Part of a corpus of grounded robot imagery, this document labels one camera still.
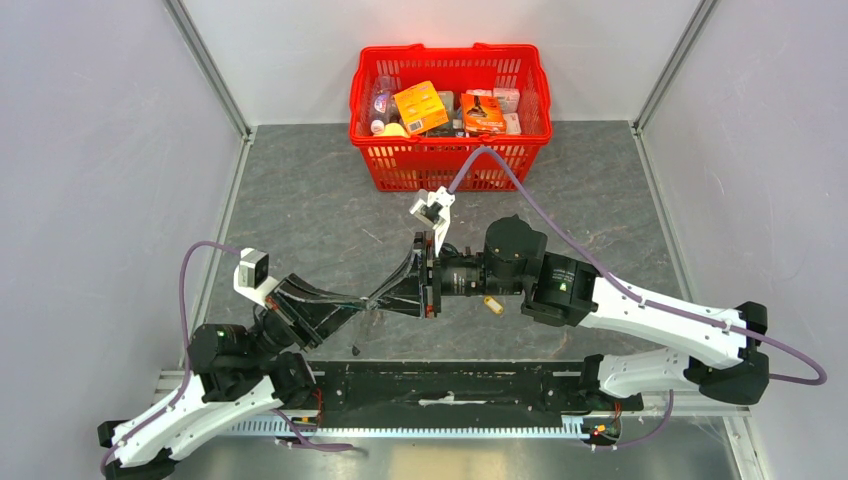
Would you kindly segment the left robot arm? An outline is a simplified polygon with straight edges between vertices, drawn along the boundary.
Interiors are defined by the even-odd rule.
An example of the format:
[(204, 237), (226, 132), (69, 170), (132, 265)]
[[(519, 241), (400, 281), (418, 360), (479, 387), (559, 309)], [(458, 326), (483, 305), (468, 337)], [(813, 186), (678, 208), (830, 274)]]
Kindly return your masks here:
[(180, 384), (139, 416), (106, 421), (98, 435), (107, 479), (164, 479), (201, 445), (267, 411), (318, 405), (319, 388), (303, 355), (362, 310), (367, 297), (319, 290), (296, 275), (237, 280), (258, 308), (251, 327), (206, 323), (190, 335)]

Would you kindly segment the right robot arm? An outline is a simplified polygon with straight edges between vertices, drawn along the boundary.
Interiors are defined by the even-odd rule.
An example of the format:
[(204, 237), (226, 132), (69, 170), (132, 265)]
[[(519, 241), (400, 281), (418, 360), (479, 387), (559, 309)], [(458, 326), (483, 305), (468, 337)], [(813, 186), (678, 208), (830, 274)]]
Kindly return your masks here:
[(697, 305), (603, 275), (546, 247), (546, 235), (516, 215), (494, 221), (477, 253), (449, 244), (437, 249), (421, 234), (366, 307), (427, 317), (440, 312), (444, 297), (520, 295), (522, 314), (536, 322), (615, 331), (657, 344), (647, 353), (586, 357), (577, 395), (591, 409), (658, 390), (697, 391), (742, 406), (762, 398), (769, 358), (743, 332), (765, 332), (764, 306)]

